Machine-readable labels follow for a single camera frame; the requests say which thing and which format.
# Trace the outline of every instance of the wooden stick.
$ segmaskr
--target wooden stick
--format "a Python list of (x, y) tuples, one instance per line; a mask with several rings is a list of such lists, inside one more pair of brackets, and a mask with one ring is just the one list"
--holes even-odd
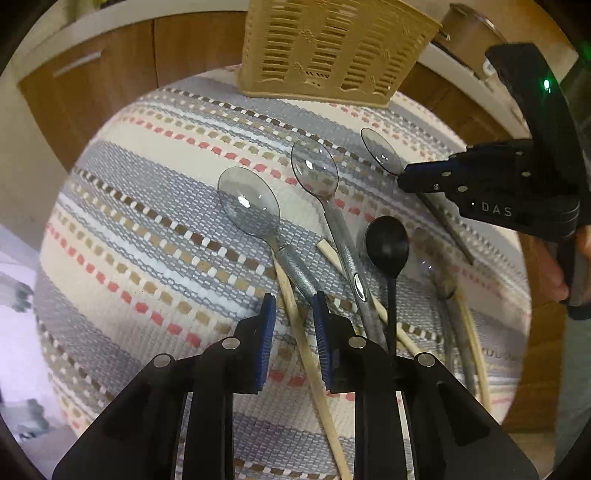
[[(325, 239), (322, 239), (320, 242), (318, 242), (316, 246), (318, 247), (318, 250), (320, 250), (324, 254), (328, 261), (335, 266), (335, 268), (341, 273), (341, 275), (343, 275), (346, 278), (345, 272), (343, 271), (343, 266), (340, 263), (339, 254), (335, 251), (334, 248), (330, 246), (330, 243), (328, 243)], [(371, 294), (371, 297), (374, 301), (375, 309), (378, 312), (378, 316), (382, 319), (384, 323), (387, 323), (388, 311), (373, 293)], [(416, 343), (414, 343), (411, 340), (408, 334), (402, 329), (402, 325), (400, 324), (400, 322), (396, 324), (396, 336), (412, 356), (415, 356), (423, 351), (421, 348), (418, 347)]]
[(277, 263), (275, 257), (273, 257), (275, 263), (275, 270), (277, 272), (277, 281), (279, 282), (279, 288), (281, 289), (281, 295), (283, 296), (283, 303), (285, 304), (285, 310), (287, 316), (290, 319), (291, 329), (295, 337), (298, 350), (300, 351), (301, 362), (304, 365), (306, 377), (310, 384), (310, 391), (312, 398), (316, 405), (316, 410), (320, 417), (320, 423), (326, 433), (326, 438), (329, 441), (330, 449), (332, 450), (333, 456), (335, 457), (336, 466), (339, 469), (340, 477), (343, 480), (353, 480), (349, 465), (345, 453), (339, 441), (339, 435), (337, 434), (335, 423), (333, 422), (332, 415), (330, 414), (329, 406), (326, 401), (324, 394), (324, 386), (318, 375), (318, 370), (312, 357), (312, 350), (306, 337), (304, 330), (304, 323), (300, 318), (300, 312), (297, 308), (296, 298), (294, 296), (291, 283), (287, 275)]
[(474, 318), (472, 317), (470, 309), (466, 304), (466, 299), (464, 298), (464, 294), (459, 285), (456, 287), (456, 292), (454, 293), (453, 297), (460, 311), (462, 321), (470, 341), (472, 355), (474, 356), (476, 375), (478, 376), (478, 387), (480, 390), (480, 403), (482, 403), (482, 406), (486, 408), (489, 413), (491, 413), (491, 390), (488, 384), (488, 373), (486, 372), (484, 354), (482, 353), (482, 345), (480, 344), (478, 332), (476, 331), (476, 324), (474, 323)]

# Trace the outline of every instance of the striped tablecloth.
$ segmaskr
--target striped tablecloth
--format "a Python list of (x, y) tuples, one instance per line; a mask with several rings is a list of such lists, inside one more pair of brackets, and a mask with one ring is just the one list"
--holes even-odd
[[(342, 312), (359, 323), (349, 286), (316, 248), (330, 238), (320, 204), (291, 170), (291, 145), (302, 135), (334, 155), (341, 175), (336, 201), (353, 236), (373, 218), (394, 215), (410, 234), (422, 226), (440, 240), (476, 320), (493, 414), (501, 421), (517, 387), (530, 321), (517, 236), (455, 220), (476, 257), (469, 266), (422, 204), (375, 168), (359, 131), (375, 128), (407, 161), (443, 160), (465, 148), (461, 139), (399, 93), (386, 110), (252, 99), (237, 90), (236, 69), (177, 82), (117, 113), (87, 146), (59, 194), (41, 251), (35, 308), (51, 382), (76, 433), (154, 355), (203, 352), (257, 311), (270, 291), (279, 309), (269, 378), (258, 396), (235, 399), (237, 474), (337, 475), (269, 248), (230, 223), (216, 191), (228, 167), (257, 172), (280, 203), (284, 237)], [(369, 264), (367, 273), (385, 302), (384, 279)], [(305, 306), (299, 294), (298, 300)], [(412, 339), (441, 352), (435, 292), (412, 252), (398, 279), (398, 309)], [(310, 314), (306, 328), (315, 345)], [(354, 395), (330, 395), (328, 401), (352, 465)]]

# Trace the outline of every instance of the round table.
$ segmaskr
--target round table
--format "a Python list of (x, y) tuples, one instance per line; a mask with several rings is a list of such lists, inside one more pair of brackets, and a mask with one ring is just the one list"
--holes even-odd
[[(240, 478), (337, 475), (270, 250), (230, 223), (216, 189), (229, 167), (260, 175), (279, 201), (284, 237), (342, 313), (359, 323), (350, 287), (316, 248), (330, 238), (320, 203), (291, 169), (289, 152), (302, 136), (323, 143), (335, 157), (341, 177), (336, 202), (354, 237), (375, 217), (394, 215), (410, 235), (422, 226), (439, 239), (475, 319), (493, 415), (501, 421), (521, 374), (531, 313), (517, 236), (459, 219), (443, 199), (476, 257), (471, 267), (416, 197), (376, 168), (359, 132), (379, 131), (406, 161), (444, 160), (465, 148), (462, 140), (399, 93), (384, 110), (246, 98), (236, 88), (237, 69), (190, 77), (117, 113), (59, 194), (41, 251), (35, 309), (50, 379), (69, 424), (81, 434), (156, 354), (196, 355), (230, 335), (269, 291), (279, 308), (268, 380), (258, 396), (236, 395), (236, 472)], [(369, 263), (366, 271), (371, 290), (385, 303), (384, 279)], [(306, 329), (314, 346), (309, 310)], [(398, 279), (398, 312), (415, 343), (441, 352), (436, 294), (412, 249)], [(328, 401), (352, 464), (354, 395), (329, 395)]]

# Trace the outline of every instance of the black spoon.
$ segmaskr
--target black spoon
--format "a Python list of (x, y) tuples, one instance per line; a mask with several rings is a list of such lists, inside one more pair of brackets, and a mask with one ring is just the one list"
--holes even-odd
[(376, 218), (365, 232), (365, 250), (388, 280), (388, 323), (385, 328), (388, 351), (396, 355), (396, 279), (408, 259), (408, 235), (397, 218)]
[[(390, 175), (397, 178), (404, 171), (405, 164), (402, 158), (398, 156), (392, 145), (390, 145), (390, 143), (375, 130), (372, 130), (371, 128), (362, 128), (361, 139), (365, 144), (365, 148), (368, 149), (374, 160)], [(452, 240), (464, 254), (468, 263), (474, 265), (474, 255), (472, 255), (462, 240), (462, 237), (460, 237), (454, 227), (449, 223), (445, 217), (445, 213), (443, 213), (425, 193), (417, 193), (416, 195), (435, 217), (435, 220), (437, 220), (443, 229), (452, 237)]]

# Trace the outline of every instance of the metal pot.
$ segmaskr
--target metal pot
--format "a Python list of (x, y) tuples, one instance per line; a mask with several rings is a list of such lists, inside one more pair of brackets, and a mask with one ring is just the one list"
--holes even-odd
[(472, 7), (464, 4), (449, 7), (435, 42), (470, 67), (478, 78), (486, 80), (494, 73), (484, 55), (486, 49), (507, 40), (490, 20)]

